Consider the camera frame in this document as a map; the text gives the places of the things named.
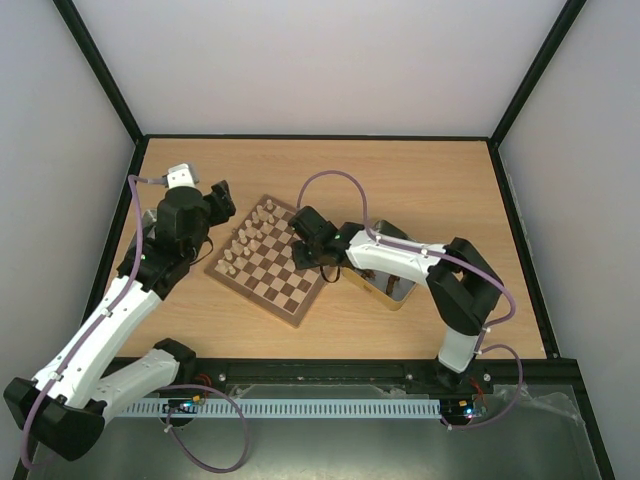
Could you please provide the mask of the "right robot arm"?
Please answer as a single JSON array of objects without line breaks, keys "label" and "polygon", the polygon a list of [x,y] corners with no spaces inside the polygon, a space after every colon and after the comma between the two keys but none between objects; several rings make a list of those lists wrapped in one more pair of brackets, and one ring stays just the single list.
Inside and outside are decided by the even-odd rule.
[{"label": "right robot arm", "polygon": [[447,327],[435,378],[450,392],[470,381],[469,366],[504,284],[469,241],[422,244],[354,222],[336,227],[310,206],[295,213],[288,225],[297,236],[292,257],[300,270],[371,270],[428,288]]}]

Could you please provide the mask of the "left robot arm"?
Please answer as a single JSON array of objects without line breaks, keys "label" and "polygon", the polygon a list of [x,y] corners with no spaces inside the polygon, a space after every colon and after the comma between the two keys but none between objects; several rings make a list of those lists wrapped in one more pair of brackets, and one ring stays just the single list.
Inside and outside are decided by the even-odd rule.
[{"label": "left robot arm", "polygon": [[32,378],[16,377],[5,388],[3,398],[25,441],[36,439],[60,457],[77,460],[129,405],[194,378],[195,352],[169,338],[114,373],[105,371],[196,263],[210,228],[235,213],[226,181],[214,184],[207,195],[190,183],[168,188],[155,223],[136,227],[134,246],[75,336]]}]

